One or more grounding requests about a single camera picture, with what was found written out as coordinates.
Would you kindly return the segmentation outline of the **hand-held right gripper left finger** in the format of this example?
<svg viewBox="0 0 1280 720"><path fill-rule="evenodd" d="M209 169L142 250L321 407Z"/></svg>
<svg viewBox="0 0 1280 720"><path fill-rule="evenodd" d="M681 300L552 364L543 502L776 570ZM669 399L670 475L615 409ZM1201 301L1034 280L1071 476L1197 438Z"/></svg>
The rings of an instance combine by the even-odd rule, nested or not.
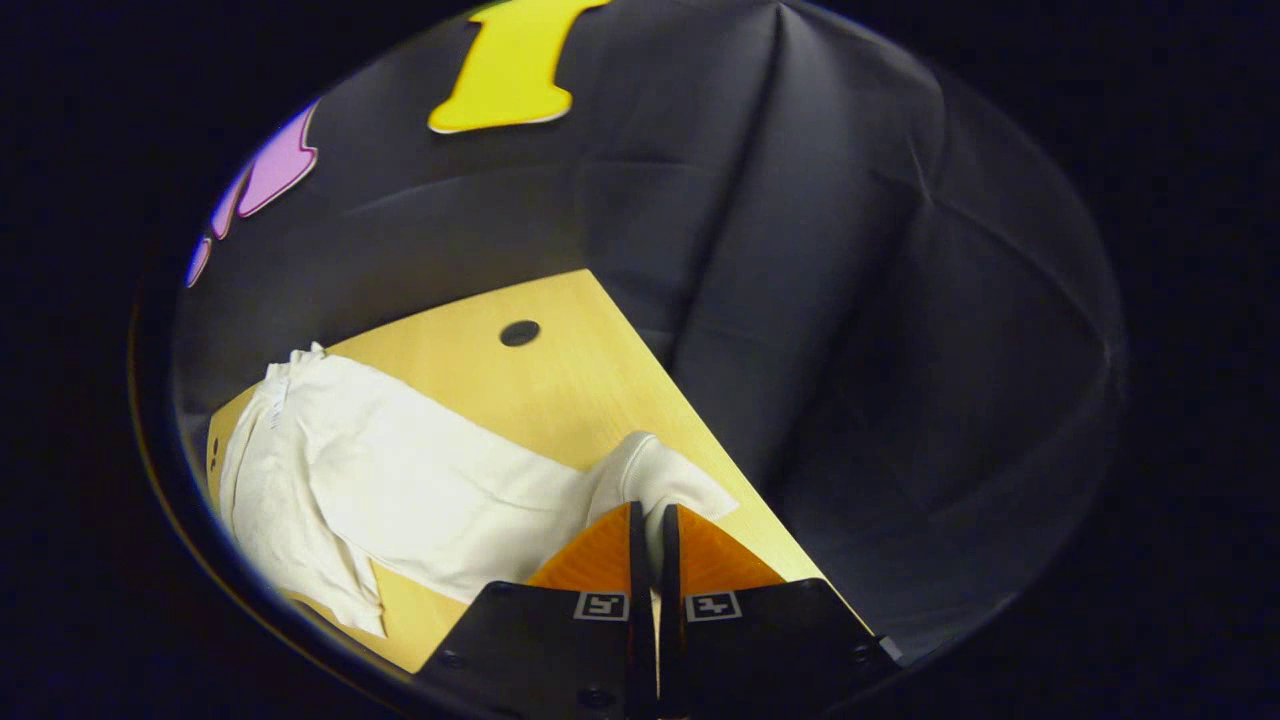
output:
<svg viewBox="0 0 1280 720"><path fill-rule="evenodd" d="M527 580L490 582L416 679L474 720L657 720L657 623L637 502Z"/></svg>

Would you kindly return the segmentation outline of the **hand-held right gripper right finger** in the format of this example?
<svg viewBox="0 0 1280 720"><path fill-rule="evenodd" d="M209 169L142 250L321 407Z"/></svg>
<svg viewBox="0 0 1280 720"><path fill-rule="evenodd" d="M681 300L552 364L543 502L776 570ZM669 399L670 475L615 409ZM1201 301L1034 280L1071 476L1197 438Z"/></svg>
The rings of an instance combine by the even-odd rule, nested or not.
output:
<svg viewBox="0 0 1280 720"><path fill-rule="evenodd" d="M662 720L820 720L901 673L827 580L783 579L678 503L662 539Z"/></svg>

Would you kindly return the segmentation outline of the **white garment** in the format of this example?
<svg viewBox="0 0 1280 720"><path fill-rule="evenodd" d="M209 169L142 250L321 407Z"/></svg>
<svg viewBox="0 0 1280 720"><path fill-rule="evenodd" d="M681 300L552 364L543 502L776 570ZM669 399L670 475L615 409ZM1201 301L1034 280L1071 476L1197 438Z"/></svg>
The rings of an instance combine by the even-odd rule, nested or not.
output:
<svg viewBox="0 0 1280 720"><path fill-rule="evenodd" d="M378 637L375 566L467 603L492 582L530 579L631 502L649 550L673 503L710 520L739 506L652 433L580 471L320 345L268 366L218 487L221 523L271 584Z"/></svg>

